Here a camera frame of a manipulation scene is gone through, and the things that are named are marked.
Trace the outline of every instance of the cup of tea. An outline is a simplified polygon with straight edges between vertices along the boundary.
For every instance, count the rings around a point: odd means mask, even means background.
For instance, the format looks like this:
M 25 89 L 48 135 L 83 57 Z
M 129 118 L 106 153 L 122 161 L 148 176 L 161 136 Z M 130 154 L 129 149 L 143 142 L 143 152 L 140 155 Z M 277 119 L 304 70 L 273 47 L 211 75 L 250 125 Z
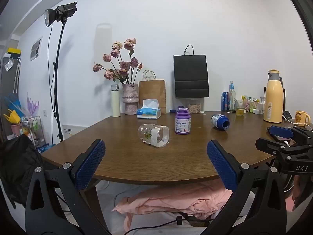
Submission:
M 306 126 L 306 125 L 310 125 L 311 123 L 311 117 L 308 115 L 308 113 L 306 113 L 305 111 L 300 111 L 297 110 L 295 112 L 295 123 L 298 126 Z
M 242 100 L 235 101 L 236 115 L 242 117 L 245 113 L 245 104 Z

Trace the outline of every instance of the white bottle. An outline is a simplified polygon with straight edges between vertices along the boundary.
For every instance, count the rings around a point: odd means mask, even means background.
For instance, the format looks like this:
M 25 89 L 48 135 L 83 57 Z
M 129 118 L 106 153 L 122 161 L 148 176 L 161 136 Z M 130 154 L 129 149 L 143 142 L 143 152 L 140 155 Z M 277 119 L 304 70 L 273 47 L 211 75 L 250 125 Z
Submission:
M 230 81 L 230 90 L 229 90 L 229 107 L 230 111 L 235 110 L 235 99 L 236 99 L 236 92 L 234 90 L 234 82 Z
M 119 93 L 119 85 L 117 83 L 111 85 L 111 107 L 112 107 L 112 117 L 120 117 L 121 116 L 121 108 L 120 108 L 120 93 Z

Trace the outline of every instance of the yellow mug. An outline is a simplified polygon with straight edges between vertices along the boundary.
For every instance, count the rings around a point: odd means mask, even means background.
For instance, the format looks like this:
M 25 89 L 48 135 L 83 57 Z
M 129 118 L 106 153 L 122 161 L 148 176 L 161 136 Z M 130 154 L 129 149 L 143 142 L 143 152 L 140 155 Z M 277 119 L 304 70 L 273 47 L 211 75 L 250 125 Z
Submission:
M 311 123 L 311 117 L 306 113 L 305 111 L 297 110 L 295 112 L 295 123 L 298 126 L 305 126 L 310 125 Z

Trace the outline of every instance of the light stand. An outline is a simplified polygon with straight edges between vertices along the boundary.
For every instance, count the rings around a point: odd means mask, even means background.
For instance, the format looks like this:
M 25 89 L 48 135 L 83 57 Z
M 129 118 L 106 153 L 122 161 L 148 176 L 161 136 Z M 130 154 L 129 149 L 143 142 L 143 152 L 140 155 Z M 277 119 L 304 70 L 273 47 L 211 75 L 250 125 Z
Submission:
M 60 34 L 60 39 L 58 43 L 58 50 L 57 50 L 57 57 L 55 59 L 55 62 L 53 62 L 54 66 L 54 104 L 55 104 L 55 113 L 54 116 L 57 120 L 58 124 L 58 138 L 60 141 L 63 141 L 63 134 L 60 124 L 60 116 L 58 112 L 58 85 L 57 85 L 57 78 L 58 78 L 58 57 L 60 53 L 60 46 L 61 46 L 61 39 L 65 27 L 65 23 L 67 22 L 68 17 L 72 17 L 73 14 L 77 11 L 76 8 L 77 2 L 69 3 L 66 5 L 58 6 L 55 10 L 46 10 L 44 13 L 44 21 L 47 27 L 49 27 L 54 21 L 61 21 L 63 26 Z
M 57 57 L 55 59 L 55 62 L 53 62 L 53 66 L 54 66 L 54 103 L 55 103 L 55 115 L 54 116 L 57 119 L 58 130 L 59 130 L 59 134 L 57 135 L 57 137 L 60 139 L 60 141 L 63 141 L 63 134 L 62 134 L 61 124 L 60 124 L 60 117 L 59 117 L 59 113 L 58 113 L 57 78 L 58 78 L 58 57 L 59 57 L 59 53 L 60 53 L 61 39 L 62 39 L 65 23 L 67 22 L 67 17 L 64 17 L 61 20 L 61 22 L 63 23 L 63 25 L 62 25 L 62 30 L 61 30 L 61 34 L 60 34 L 59 44 L 58 44 Z

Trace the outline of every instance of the glass cup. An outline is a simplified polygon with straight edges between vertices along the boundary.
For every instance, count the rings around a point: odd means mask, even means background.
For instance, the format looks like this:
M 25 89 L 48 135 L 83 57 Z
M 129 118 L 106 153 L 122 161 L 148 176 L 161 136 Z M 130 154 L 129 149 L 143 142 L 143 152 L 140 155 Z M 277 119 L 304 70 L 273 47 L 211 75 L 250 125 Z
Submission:
M 236 105 L 236 115 L 242 117 L 245 113 L 244 101 L 236 100 L 235 105 Z

